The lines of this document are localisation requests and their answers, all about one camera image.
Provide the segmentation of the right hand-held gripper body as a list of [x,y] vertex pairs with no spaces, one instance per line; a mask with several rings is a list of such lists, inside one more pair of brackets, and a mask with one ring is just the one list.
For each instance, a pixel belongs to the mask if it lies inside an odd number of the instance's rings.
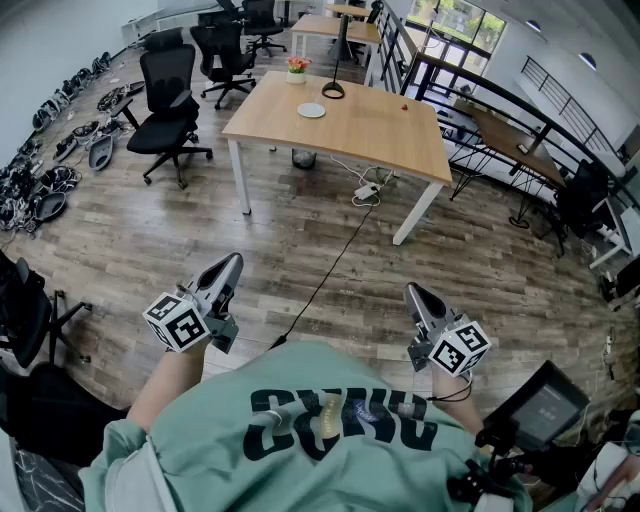
[[408,347],[408,354],[416,372],[432,363],[452,377],[474,368],[492,347],[480,325],[469,322],[457,327],[431,331],[434,341],[417,336]]

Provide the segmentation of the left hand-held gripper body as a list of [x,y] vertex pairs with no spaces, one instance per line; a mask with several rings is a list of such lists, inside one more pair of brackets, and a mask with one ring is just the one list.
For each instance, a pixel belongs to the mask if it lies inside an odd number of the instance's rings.
[[191,293],[163,293],[142,315],[159,341],[177,353],[202,341],[228,353],[239,332],[231,314],[213,309],[205,313]]

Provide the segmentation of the person's left forearm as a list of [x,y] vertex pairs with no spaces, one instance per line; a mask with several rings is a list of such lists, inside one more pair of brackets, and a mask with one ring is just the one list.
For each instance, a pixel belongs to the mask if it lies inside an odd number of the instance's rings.
[[202,380],[204,339],[184,352],[166,352],[134,400],[127,419],[149,433],[160,413]]

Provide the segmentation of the person's right forearm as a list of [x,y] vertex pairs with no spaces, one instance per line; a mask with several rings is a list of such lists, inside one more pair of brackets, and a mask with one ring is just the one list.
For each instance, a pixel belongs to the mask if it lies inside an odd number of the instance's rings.
[[430,418],[449,430],[465,432],[474,441],[483,421],[471,395],[471,383],[462,376],[452,377],[436,365],[431,366],[434,409]]

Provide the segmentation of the small black monitor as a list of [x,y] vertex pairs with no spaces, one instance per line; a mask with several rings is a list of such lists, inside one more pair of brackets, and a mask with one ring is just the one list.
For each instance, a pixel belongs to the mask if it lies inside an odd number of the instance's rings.
[[547,360],[483,420],[475,444],[491,446],[500,455],[513,447],[524,452],[545,450],[578,420],[588,404],[587,395]]

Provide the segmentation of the person's green printed shirt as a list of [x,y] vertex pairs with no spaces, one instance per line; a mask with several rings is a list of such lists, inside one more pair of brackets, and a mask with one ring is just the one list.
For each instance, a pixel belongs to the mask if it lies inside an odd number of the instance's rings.
[[106,426],[86,512],[472,512],[447,488],[489,464],[465,380],[435,371],[429,402],[322,342],[203,366],[200,349],[165,354]]

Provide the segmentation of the black bag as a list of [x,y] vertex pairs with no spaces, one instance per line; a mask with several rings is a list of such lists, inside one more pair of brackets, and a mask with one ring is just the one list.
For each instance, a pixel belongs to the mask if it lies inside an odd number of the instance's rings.
[[0,360],[0,429],[26,451],[87,467],[102,450],[106,425],[127,413],[54,364],[40,363],[21,376]]

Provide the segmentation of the black office chair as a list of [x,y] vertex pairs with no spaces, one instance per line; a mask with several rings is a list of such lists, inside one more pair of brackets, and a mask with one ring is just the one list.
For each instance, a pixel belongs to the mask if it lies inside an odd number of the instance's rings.
[[275,21],[275,0],[242,0],[245,16],[244,34],[253,37],[247,44],[247,49],[256,53],[259,49],[272,56],[271,49],[279,48],[287,52],[287,47],[272,41],[274,35],[281,34],[284,29]]
[[232,90],[245,94],[245,87],[256,86],[257,80],[251,70],[254,68],[254,51],[241,51],[242,25],[239,22],[219,23],[213,27],[193,26],[190,35],[202,53],[201,73],[212,82],[212,86],[201,93],[205,98],[209,92],[221,91],[214,108],[220,109],[221,101]]
[[30,269],[20,258],[11,261],[0,251],[0,349],[10,351],[18,365],[28,368],[45,342],[49,343],[49,361],[55,360],[58,342],[62,342],[82,362],[91,357],[82,354],[63,333],[62,328],[80,310],[92,311],[93,305],[81,301],[65,313],[58,311],[58,303],[66,298],[56,289],[48,297],[44,278]]
[[560,256],[565,254],[566,230],[583,239],[604,222],[594,207],[608,196],[607,171],[594,162],[581,160],[576,173],[556,193],[556,210],[549,223],[556,233]]
[[182,30],[172,28],[149,35],[139,63],[144,78],[147,107],[150,115],[139,123],[131,113],[132,100],[121,100],[111,110],[113,118],[125,115],[134,128],[127,150],[140,155],[157,156],[155,163],[143,174],[146,184],[150,174],[167,161],[172,161],[180,189],[187,187],[182,178],[178,157],[203,153],[210,160],[213,150],[195,145],[199,141],[199,104],[193,98],[191,78],[196,50],[183,40]]

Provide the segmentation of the dark wooden table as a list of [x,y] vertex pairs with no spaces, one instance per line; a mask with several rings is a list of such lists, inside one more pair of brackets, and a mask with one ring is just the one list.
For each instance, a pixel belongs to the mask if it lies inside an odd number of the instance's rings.
[[[513,162],[509,171],[510,186],[522,195],[518,213],[509,217],[514,227],[528,229],[525,213],[543,188],[560,189],[565,186],[558,167],[546,147],[535,137],[500,118],[478,109],[472,110],[482,142],[488,150]],[[523,154],[518,144],[529,148]]]

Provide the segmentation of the white desk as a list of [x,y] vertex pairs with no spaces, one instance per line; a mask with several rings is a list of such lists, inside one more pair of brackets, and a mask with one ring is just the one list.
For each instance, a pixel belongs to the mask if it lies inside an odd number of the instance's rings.
[[640,256],[640,214],[631,206],[625,206],[617,197],[608,196],[592,209],[603,225],[596,232],[605,242],[612,244],[602,255],[595,256],[589,264],[595,269],[620,252],[636,258]]

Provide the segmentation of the black metal railing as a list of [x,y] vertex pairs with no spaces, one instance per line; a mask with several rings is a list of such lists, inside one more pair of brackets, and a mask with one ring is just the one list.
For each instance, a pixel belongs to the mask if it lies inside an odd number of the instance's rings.
[[521,74],[552,105],[553,111],[567,123],[567,130],[585,146],[593,151],[616,154],[609,139],[591,116],[537,61],[528,56]]
[[[377,56],[379,68],[369,82],[421,101],[435,110],[449,166],[458,175],[451,191],[453,197],[459,196],[476,178],[495,181],[520,194],[510,186],[509,171],[513,162],[497,156],[482,142],[472,118],[472,110],[478,109],[535,136],[548,150],[565,186],[581,160],[601,166],[608,174],[608,196],[617,197],[640,214],[640,202],[633,198],[604,157],[529,101],[466,68],[463,60],[451,62],[448,53],[453,41],[450,37],[429,30],[418,39],[387,0],[379,3],[382,8],[376,21],[382,38]],[[528,221],[530,212],[542,210],[551,220],[558,190],[543,188],[524,218]]]

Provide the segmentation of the white pot of pink flowers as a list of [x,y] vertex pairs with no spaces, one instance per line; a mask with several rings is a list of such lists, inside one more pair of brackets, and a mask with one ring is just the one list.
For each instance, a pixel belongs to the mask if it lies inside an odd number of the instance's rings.
[[290,84],[304,84],[306,71],[312,61],[305,57],[290,56],[287,58],[287,82]]

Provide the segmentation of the black desk lamp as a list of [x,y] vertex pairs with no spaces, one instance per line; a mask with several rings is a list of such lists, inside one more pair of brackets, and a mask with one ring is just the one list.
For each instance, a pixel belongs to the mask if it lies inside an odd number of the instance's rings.
[[323,86],[321,91],[322,95],[328,99],[337,100],[345,96],[344,88],[337,81],[337,74],[340,63],[352,59],[351,48],[347,40],[349,23],[349,16],[341,17],[338,37],[329,51],[329,56],[334,61],[334,71],[332,79]]

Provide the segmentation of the large glass window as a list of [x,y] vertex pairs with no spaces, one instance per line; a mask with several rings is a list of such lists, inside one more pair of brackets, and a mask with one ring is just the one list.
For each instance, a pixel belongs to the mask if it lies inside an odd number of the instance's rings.
[[413,0],[407,20],[491,53],[506,22],[467,0]]

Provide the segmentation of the row of black cabled devices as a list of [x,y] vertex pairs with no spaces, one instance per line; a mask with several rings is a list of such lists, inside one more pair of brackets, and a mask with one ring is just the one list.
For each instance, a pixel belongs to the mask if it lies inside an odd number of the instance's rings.
[[[85,154],[89,169],[106,168],[119,138],[131,131],[131,122],[121,121],[116,107],[142,92],[142,81],[118,84],[109,72],[112,58],[104,53],[90,68],[82,68],[63,82],[36,111],[32,118],[34,132],[16,151],[9,163],[0,168],[0,231],[24,231],[34,236],[44,223],[58,217],[66,207],[67,196],[82,180],[82,173],[67,159],[76,151]],[[57,118],[73,118],[69,108],[92,82],[108,78],[115,87],[103,95],[96,106],[98,117],[73,128],[59,140],[52,154],[52,166],[43,169],[43,141],[37,136]]]

